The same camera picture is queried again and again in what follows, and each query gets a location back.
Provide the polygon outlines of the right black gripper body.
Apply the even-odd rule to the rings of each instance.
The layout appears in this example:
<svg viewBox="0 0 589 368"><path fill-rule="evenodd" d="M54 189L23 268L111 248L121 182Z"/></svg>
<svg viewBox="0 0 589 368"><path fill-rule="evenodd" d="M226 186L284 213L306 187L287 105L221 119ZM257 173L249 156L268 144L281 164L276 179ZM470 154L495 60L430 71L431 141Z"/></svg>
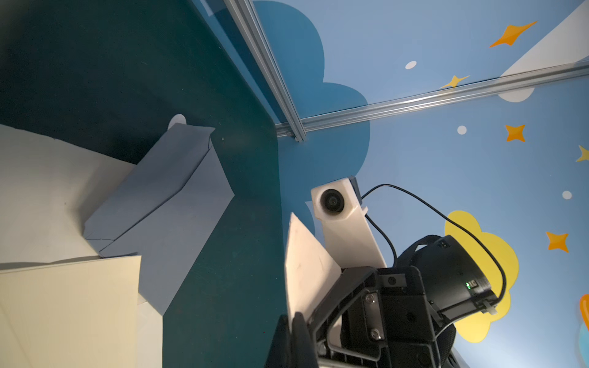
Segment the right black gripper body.
<svg viewBox="0 0 589 368"><path fill-rule="evenodd" d="M366 367L448 367L455 324L494 314L499 297L473 257L453 236L425 236L393 268L381 268L377 297L383 332L377 360Z"/></svg>

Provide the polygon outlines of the grey envelope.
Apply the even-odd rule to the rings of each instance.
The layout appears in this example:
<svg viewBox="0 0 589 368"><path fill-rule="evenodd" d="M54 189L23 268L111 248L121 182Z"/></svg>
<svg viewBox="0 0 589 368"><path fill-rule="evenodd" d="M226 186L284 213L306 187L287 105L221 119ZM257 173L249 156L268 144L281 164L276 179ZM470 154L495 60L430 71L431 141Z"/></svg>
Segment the grey envelope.
<svg viewBox="0 0 589 368"><path fill-rule="evenodd" d="M165 314L234 197L211 127L176 124L84 224L103 258L140 255L139 293Z"/></svg>

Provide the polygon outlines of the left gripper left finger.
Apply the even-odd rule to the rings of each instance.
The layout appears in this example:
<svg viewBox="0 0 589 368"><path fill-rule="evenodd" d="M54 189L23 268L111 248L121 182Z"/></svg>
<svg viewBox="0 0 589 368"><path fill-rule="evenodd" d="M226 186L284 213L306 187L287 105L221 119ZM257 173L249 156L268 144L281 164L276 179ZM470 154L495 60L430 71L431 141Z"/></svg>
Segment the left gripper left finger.
<svg viewBox="0 0 589 368"><path fill-rule="evenodd" d="M265 362L265 368L288 368L290 366L290 338L288 318L279 317Z"/></svg>

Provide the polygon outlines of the cream paper sheet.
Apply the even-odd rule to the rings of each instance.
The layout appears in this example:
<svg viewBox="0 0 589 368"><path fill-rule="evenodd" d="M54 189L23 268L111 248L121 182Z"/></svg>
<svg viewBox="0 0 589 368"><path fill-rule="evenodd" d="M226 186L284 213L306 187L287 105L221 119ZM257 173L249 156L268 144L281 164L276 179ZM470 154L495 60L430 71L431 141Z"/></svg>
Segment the cream paper sheet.
<svg viewBox="0 0 589 368"><path fill-rule="evenodd" d="M101 257L84 222L133 165L64 141L1 128L1 272ZM139 293L137 363L163 364L163 318Z"/></svg>

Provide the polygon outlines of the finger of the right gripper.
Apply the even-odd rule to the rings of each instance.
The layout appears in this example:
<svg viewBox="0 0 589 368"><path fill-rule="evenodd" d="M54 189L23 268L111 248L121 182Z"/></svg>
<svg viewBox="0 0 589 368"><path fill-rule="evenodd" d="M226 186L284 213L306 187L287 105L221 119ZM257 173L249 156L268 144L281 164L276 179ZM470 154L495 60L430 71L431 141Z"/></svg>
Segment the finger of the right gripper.
<svg viewBox="0 0 589 368"><path fill-rule="evenodd" d="M377 270L346 268L308 322L319 363L378 363L382 311Z"/></svg>

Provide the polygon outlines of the yellow envelope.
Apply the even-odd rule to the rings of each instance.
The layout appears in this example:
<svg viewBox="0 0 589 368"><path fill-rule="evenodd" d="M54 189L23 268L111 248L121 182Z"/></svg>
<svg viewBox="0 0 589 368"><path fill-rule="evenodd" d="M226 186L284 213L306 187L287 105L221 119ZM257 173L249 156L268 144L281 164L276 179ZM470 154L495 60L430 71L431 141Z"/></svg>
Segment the yellow envelope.
<svg viewBox="0 0 589 368"><path fill-rule="evenodd" d="M134 367L141 257L1 272L3 367Z"/></svg>

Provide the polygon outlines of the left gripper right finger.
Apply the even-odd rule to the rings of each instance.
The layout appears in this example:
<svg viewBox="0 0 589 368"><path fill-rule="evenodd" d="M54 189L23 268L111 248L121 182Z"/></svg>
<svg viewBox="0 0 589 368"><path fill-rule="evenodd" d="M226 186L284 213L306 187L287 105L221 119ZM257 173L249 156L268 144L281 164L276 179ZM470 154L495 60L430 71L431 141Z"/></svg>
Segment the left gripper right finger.
<svg viewBox="0 0 589 368"><path fill-rule="evenodd" d="M291 323L291 367L319 368L314 349L304 315L296 312Z"/></svg>

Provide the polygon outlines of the brown letter paper front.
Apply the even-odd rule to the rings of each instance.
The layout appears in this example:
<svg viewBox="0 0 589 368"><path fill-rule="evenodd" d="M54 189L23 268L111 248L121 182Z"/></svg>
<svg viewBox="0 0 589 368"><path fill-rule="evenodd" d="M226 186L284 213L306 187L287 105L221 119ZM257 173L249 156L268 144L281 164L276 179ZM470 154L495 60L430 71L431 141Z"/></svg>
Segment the brown letter paper front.
<svg viewBox="0 0 589 368"><path fill-rule="evenodd" d="M341 267L302 221L291 214L285 251L285 287L290 318L308 322L341 275Z"/></svg>

